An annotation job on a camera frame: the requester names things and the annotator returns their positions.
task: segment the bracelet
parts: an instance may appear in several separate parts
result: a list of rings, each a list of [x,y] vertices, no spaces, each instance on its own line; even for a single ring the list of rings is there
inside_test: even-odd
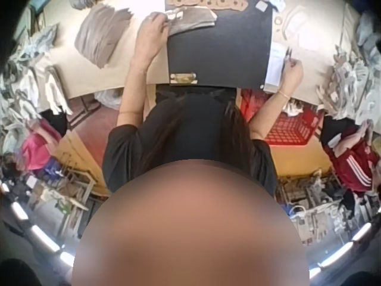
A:
[[[288,95],[284,94],[282,91],[278,91],[278,94],[282,94],[285,98],[287,98],[288,100],[291,100],[291,97],[289,97]]]

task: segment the long dark hair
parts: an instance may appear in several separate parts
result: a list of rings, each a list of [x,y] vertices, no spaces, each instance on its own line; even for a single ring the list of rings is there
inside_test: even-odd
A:
[[[133,172],[133,178],[163,164],[165,149],[174,138],[182,123],[182,99],[176,108],[156,130],[154,145],[149,152],[143,153],[140,164]],[[219,140],[219,162],[224,163],[244,175],[251,175],[251,163],[254,147],[250,139],[247,122],[234,102],[230,102],[223,116]]]

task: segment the black shirt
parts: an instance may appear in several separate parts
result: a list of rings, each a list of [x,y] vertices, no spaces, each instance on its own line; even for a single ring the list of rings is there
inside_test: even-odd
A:
[[[155,144],[155,134],[161,124],[168,124],[168,114],[176,108],[176,100],[165,100],[152,109],[140,128],[123,125],[114,128],[108,137],[103,161],[107,187],[116,192],[133,179],[141,155]],[[187,160],[218,160],[218,143],[226,105],[205,95],[188,95],[182,100],[181,126],[167,146],[163,164]],[[254,156],[251,177],[273,196],[277,174],[270,147],[262,140],[252,140]]]

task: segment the table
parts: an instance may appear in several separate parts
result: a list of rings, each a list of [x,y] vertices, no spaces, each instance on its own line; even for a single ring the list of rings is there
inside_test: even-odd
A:
[[[327,70],[333,64],[335,45],[340,44],[341,37],[343,48],[350,49],[358,14],[352,8],[346,7],[343,0],[285,0],[285,2],[286,9],[279,16],[285,19],[292,9],[302,5],[310,18],[308,25],[301,36],[288,41],[284,40],[282,33],[278,32],[280,28],[273,25],[272,39],[292,47],[293,57],[304,63],[305,79],[294,97],[317,105],[319,100],[315,92],[316,85],[324,82]],[[68,99],[105,89],[123,87],[142,20],[152,11],[165,10],[164,0],[146,0],[143,5],[141,0],[105,0],[104,3],[116,8],[130,7],[135,13],[130,27],[123,34],[109,64],[104,69],[99,69],[90,63],[74,47],[79,27],[90,10],[72,9],[69,1],[62,0],[52,0],[44,9],[47,25],[60,23],[56,47],[51,49],[51,60],[59,69]],[[300,41],[303,40],[304,43],[309,40],[317,42],[317,51],[301,48]],[[168,79],[167,50],[163,49],[149,69],[147,83],[168,83]],[[264,90],[274,92],[276,88],[265,86]]]
[[[47,26],[59,23],[55,47],[51,49],[49,57],[58,68],[69,100],[96,91],[123,87],[141,22],[153,11],[165,11],[164,0],[145,0],[143,5],[141,0],[104,0],[102,3],[110,4],[116,9],[130,8],[135,15],[130,27],[123,33],[108,65],[103,69],[93,65],[74,47],[80,25],[90,9],[75,10],[66,0],[51,0],[44,9]],[[147,82],[168,83],[166,49],[163,49],[152,63]]]

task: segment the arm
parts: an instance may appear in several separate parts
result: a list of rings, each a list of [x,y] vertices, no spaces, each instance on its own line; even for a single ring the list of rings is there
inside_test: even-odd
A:
[[[371,126],[368,125],[368,122],[363,122],[359,130],[357,130],[356,133],[345,137],[343,140],[341,140],[334,148],[333,152],[335,154],[335,157],[338,158],[342,154],[345,153],[346,150],[352,149],[355,145],[357,145],[360,140],[362,140],[366,133],[369,132],[369,129],[372,129]]]
[[[296,60],[287,60],[279,92],[274,94],[249,122],[251,139],[264,140],[266,138],[302,79],[302,63]]]
[[[135,54],[124,86],[117,126],[129,124],[139,127],[143,123],[147,71],[167,43],[169,26],[166,20],[165,14],[152,13],[140,27]]]

